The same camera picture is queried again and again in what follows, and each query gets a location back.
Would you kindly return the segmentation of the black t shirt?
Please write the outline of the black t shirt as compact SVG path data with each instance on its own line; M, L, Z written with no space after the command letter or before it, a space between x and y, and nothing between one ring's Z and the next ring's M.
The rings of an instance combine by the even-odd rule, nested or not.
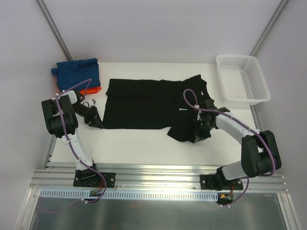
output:
M111 79L103 116L106 129L163 129L179 142L193 142L189 104L210 99L207 83L196 75L183 81Z

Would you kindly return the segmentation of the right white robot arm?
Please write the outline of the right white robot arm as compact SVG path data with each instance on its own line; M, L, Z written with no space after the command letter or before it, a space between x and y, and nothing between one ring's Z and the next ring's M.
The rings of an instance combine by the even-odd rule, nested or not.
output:
M203 189L221 191L241 190L243 178L271 176L282 166L274 134L269 131L252 129L233 115L227 108L216 108L212 100L193 106L195 139L205 140L212 129L220 129L241 145L241 159L224 165L215 174L201 175Z

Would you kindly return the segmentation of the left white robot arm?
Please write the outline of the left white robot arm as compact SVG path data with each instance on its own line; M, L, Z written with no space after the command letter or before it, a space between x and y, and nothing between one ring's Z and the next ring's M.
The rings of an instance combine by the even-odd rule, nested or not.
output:
M87 101L79 91L71 90L42 101L41 106L49 134L54 135L66 146L75 161L76 170L88 170L84 180L90 186L98 185L101 175L94 170L93 158L82 144L77 119L79 115L89 127L103 129L95 101Z

